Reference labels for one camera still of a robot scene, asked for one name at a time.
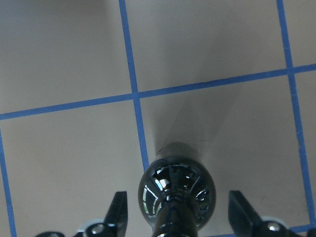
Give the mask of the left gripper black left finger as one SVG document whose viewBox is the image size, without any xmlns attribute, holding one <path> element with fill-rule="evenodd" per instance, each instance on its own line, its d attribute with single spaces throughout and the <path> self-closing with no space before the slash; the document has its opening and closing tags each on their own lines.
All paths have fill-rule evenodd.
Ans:
<svg viewBox="0 0 316 237">
<path fill-rule="evenodd" d="M 127 230 L 127 192 L 116 192 L 102 222 L 84 228 L 83 237 L 124 237 Z"/>
</svg>

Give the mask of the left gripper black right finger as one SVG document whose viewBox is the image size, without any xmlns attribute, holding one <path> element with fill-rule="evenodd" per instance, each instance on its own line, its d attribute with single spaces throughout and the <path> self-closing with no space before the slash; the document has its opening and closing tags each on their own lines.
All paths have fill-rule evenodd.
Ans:
<svg viewBox="0 0 316 237">
<path fill-rule="evenodd" d="M 228 220 L 236 237 L 288 237 L 289 230 L 274 220 L 264 221 L 241 191 L 229 191 Z"/>
</svg>

